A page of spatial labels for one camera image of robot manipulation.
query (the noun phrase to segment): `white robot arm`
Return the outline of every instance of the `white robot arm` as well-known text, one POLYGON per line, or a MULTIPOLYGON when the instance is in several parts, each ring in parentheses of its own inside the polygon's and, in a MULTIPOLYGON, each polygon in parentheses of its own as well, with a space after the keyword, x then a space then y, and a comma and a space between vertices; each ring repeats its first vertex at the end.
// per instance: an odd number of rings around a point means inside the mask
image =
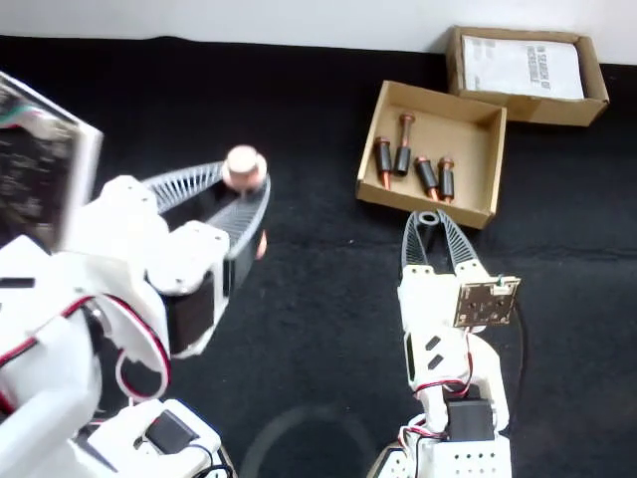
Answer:
POLYGON ((265 251, 269 196, 265 160, 239 146, 223 163, 110 181, 72 216, 54 254, 25 236, 0 250, 0 477, 143 476, 156 468, 154 476, 188 478, 214 468, 218 435, 179 402, 154 399, 169 384, 172 358, 204 351, 265 251), (122 391, 150 401, 102 425, 85 442, 88 454, 69 440, 98 406, 102 337, 119 349, 122 391), (155 393, 127 382, 126 360, 160 374, 155 393))
POLYGON ((520 279, 493 277, 444 211, 413 213, 402 245, 398 299, 409 386, 424 408, 400 428, 401 466, 376 466, 374 478, 510 478, 509 408, 496 351, 477 336, 507 324, 520 279), (453 272, 436 274, 427 250, 444 228, 453 272))

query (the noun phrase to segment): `black fabric surface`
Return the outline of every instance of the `black fabric surface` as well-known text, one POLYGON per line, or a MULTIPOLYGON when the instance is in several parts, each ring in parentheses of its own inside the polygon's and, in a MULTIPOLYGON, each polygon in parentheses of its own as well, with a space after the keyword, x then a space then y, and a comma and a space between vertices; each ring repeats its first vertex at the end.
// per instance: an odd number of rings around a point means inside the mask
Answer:
MULTIPOLYGON (((356 201, 354 179, 382 80, 444 91, 444 58, 175 39, 5 38, 0 52, 105 133, 98 186, 237 143, 264 154, 269 252, 169 394, 220 431, 243 478, 363 477, 419 405, 395 294, 407 214, 356 201)), ((520 478, 634 476, 637 69, 603 73, 612 103, 590 128, 508 125, 499 213, 470 234, 488 270, 524 279, 520 478)), ((489 337, 512 396, 517 331, 489 337)))

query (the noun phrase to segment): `paper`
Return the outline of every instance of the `paper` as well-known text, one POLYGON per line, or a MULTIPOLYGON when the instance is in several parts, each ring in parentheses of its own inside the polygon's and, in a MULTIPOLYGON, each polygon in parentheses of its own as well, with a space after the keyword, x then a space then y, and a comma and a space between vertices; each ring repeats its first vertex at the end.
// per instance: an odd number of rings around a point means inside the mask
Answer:
POLYGON ((570 43, 463 35, 465 88, 476 92, 582 100, 577 49, 570 43))

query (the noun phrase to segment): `black cylinder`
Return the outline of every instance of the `black cylinder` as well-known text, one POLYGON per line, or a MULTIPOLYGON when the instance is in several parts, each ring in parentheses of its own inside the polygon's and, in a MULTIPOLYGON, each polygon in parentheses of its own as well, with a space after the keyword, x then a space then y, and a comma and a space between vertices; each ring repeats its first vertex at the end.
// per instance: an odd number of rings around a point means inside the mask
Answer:
POLYGON ((374 156, 376 156, 376 167, 379 172, 391 171, 389 141, 377 140, 374 145, 374 156))
POLYGON ((440 169, 440 195, 454 198, 454 172, 451 169, 440 169))
POLYGON ((394 174, 406 176, 409 171, 409 159, 411 158, 411 148, 398 146, 396 149, 396 161, 394 162, 394 174))
POLYGON ((428 192, 432 187, 438 187, 438 179, 436 179, 434 168, 429 159, 416 159, 414 161, 414 167, 416 168, 416 174, 418 174, 420 182, 422 182, 422 187, 425 188, 425 192, 428 192))
POLYGON ((420 227, 418 228, 422 231, 421 239, 422 239, 422 247, 425 249, 425 252, 429 252, 431 248, 431 240, 433 239, 434 232, 436 232, 438 224, 440 224, 440 219, 438 219, 438 215, 435 212, 421 212, 418 214, 418 223, 420 227))

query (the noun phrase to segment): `open cardboard box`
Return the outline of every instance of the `open cardboard box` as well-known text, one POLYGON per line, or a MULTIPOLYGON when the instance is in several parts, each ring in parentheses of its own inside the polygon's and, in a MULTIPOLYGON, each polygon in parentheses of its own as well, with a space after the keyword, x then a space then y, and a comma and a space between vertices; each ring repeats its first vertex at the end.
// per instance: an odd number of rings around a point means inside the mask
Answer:
POLYGON ((511 121, 588 126, 606 110, 610 103, 592 40, 574 33, 455 27, 447 49, 447 74, 450 93, 462 98, 507 107, 511 121), (585 98, 559 100, 466 90, 463 35, 495 40, 534 40, 573 44, 577 49, 579 73, 585 98))
POLYGON ((384 82, 358 170, 356 197, 407 211, 440 208, 459 224, 482 229, 496 214, 506 123, 502 107, 384 82), (404 112, 416 117, 410 137, 412 163, 405 177, 391 176, 391 190, 386 190, 376 169, 374 139, 386 136, 391 141, 393 160, 404 112), (413 167, 413 157, 425 155, 437 169, 445 154, 456 163, 451 204, 427 197, 413 167))

